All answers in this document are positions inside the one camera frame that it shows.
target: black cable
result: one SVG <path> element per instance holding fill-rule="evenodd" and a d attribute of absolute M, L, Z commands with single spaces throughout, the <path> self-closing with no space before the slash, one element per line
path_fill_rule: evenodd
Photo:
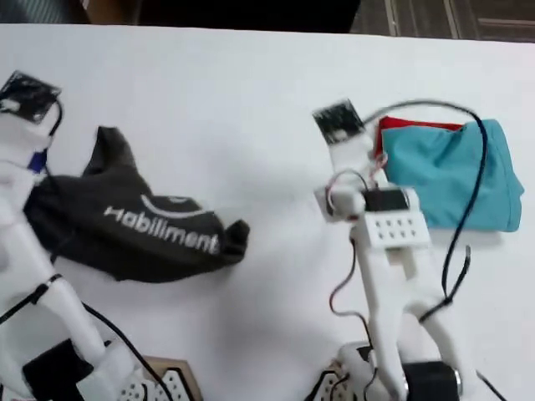
<path fill-rule="evenodd" d="M 336 295 L 348 284 L 348 282 L 351 281 L 351 278 L 353 277 L 354 275 L 354 271 L 355 271 L 355 268 L 356 268 L 356 263 L 357 263 L 357 250 L 356 250 L 356 245 L 354 243 L 354 240 L 351 239 L 350 240 L 351 242 L 351 246 L 352 246 L 352 249 L 353 249 L 353 260 L 351 261 L 351 268 L 349 269 L 349 273 L 347 275 L 347 277 L 342 280 L 342 282 L 337 285 L 334 290 L 331 292 L 330 296 L 329 296 L 329 308 L 331 310 L 331 312 L 338 316 L 338 317 L 347 317 L 347 316 L 356 316 L 360 319 L 360 321 L 362 322 L 362 325 L 364 326 L 364 330 L 366 331 L 366 336 L 368 336 L 368 342 L 369 342 L 369 345 L 373 348 L 374 345 L 371 341 L 371 336 L 369 335 L 369 327 L 368 327 L 368 323 L 366 322 L 366 318 L 364 317 L 364 315 L 362 313 L 360 313 L 359 311 L 339 311 L 337 310 L 335 307 L 334 307 L 334 298 L 336 297 Z"/>
<path fill-rule="evenodd" d="M 50 288 L 50 285 L 61 278 L 60 274 L 54 274 L 47 282 L 39 284 L 37 288 L 27 295 L 22 301 L 17 302 L 14 307 L 8 309 L 2 316 L 0 316 L 0 326 L 12 318 L 15 313 L 19 312 L 22 308 L 26 307 L 28 304 L 32 303 L 36 305 L 39 299 L 45 294 L 46 291 Z"/>
<path fill-rule="evenodd" d="M 364 386 L 364 401 L 368 401 L 368 390 L 371 387 L 371 385 L 374 383 L 375 378 L 377 378 L 377 372 L 379 369 L 374 369 L 374 375 L 371 377 L 371 380 Z"/>
<path fill-rule="evenodd" d="M 442 301 L 440 301 L 437 305 L 432 307 L 429 311 L 424 313 L 418 319 L 418 322 L 420 322 L 420 324 L 424 324 L 424 322 L 427 319 L 429 319 L 431 316 L 433 316 L 436 312 L 441 310 L 443 307 L 451 305 L 451 303 L 453 302 L 454 296 L 457 294 L 457 291 L 459 291 L 459 288 L 461 287 L 461 284 L 464 281 L 466 274 L 468 273 L 468 268 L 470 267 L 470 261 L 471 261 L 471 248 L 469 246 L 466 246 L 465 263 L 462 267 L 461 273 L 459 274 L 459 277 L 457 278 L 455 285 L 453 286 L 453 289 L 448 295 L 444 297 Z"/>
<path fill-rule="evenodd" d="M 492 385 L 492 383 L 489 381 L 488 378 L 483 376 L 483 373 L 481 373 L 479 370 L 476 371 L 477 377 L 481 379 L 481 381 L 487 385 L 487 387 L 500 399 L 500 401 L 507 401 L 505 397 L 503 397 L 500 392 Z"/>
<path fill-rule="evenodd" d="M 105 324 L 112 332 L 117 334 L 117 336 L 125 343 L 126 347 L 134 354 L 134 356 L 137 358 L 138 361 L 140 361 L 141 365 L 143 365 L 143 368 L 153 377 L 153 379 L 160 385 L 161 389 L 166 393 L 167 398 L 169 401 L 173 401 L 173 396 L 171 395 L 171 391 L 167 388 L 164 381 L 161 379 L 160 376 L 158 376 L 158 373 L 155 372 L 155 370 L 149 365 L 149 363 L 143 358 L 143 355 L 140 354 L 140 352 L 134 347 L 134 344 L 125 336 L 121 330 L 115 326 L 107 317 L 102 315 L 102 313 L 95 311 L 92 307 L 90 307 L 87 303 L 84 303 L 85 310 L 99 319 L 103 324 Z"/>
<path fill-rule="evenodd" d="M 349 380 L 349 373 L 347 373 L 345 376 L 343 376 L 338 382 L 336 382 L 335 384 L 333 384 L 333 387 L 331 387 L 331 391 L 329 393 L 329 401 L 334 401 L 334 391 L 336 390 L 336 388 L 342 384 L 342 383 L 345 383 Z"/>

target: teal fabric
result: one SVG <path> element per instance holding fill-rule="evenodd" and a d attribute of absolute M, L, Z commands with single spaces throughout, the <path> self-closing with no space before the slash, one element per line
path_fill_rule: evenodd
<path fill-rule="evenodd" d="M 487 165 L 465 228 L 516 231 L 524 189 L 512 170 L 502 127 L 494 119 L 483 124 L 488 133 Z M 382 135 L 389 181 L 415 188 L 429 227 L 455 228 L 470 199 L 482 157 L 477 123 L 457 131 L 417 126 L 385 129 Z"/>

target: white table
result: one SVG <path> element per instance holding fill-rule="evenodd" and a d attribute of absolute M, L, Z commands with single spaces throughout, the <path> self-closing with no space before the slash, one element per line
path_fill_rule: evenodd
<path fill-rule="evenodd" d="M 252 205 L 238 209 L 252 227 L 247 257 L 230 269 L 150 285 L 57 264 L 143 353 L 187 359 L 207 401 L 303 399 L 338 347 L 364 337 L 328 307 L 350 251 L 347 226 L 326 225 L 310 192 L 332 172 L 313 110 L 347 97 L 364 116 L 428 97 L 498 119 L 526 187 L 522 225 L 462 236 L 452 275 L 466 243 L 472 266 L 455 307 L 477 367 L 508 399 L 532 397 L 535 45 L 32 25 L 0 25 L 0 38 L 0 81 L 21 69 L 64 88 L 54 172 L 80 174 L 97 125 L 116 125 L 155 193 Z M 439 109 L 397 115 L 466 121 Z M 450 234 L 433 234 L 437 271 Z M 339 305 L 365 311 L 358 278 Z M 491 399 L 483 385 L 473 398 Z"/>

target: gray carpet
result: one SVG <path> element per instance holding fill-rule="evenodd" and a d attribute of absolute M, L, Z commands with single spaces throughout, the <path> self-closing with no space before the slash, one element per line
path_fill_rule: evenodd
<path fill-rule="evenodd" d="M 362 0 L 351 32 L 535 43 L 535 0 Z"/>

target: red fabric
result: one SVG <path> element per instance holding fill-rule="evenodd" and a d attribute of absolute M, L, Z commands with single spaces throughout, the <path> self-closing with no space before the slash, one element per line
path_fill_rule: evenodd
<path fill-rule="evenodd" d="M 409 119 L 395 119 L 394 117 L 383 117 L 379 120 L 379 128 L 377 129 L 377 137 L 375 139 L 375 156 L 383 153 L 383 129 L 390 128 L 404 128 L 412 125 L 420 127 L 435 127 L 445 128 L 451 131 L 457 131 L 462 127 L 462 124 L 449 124 L 449 123 L 428 123 L 425 121 L 411 121 Z"/>

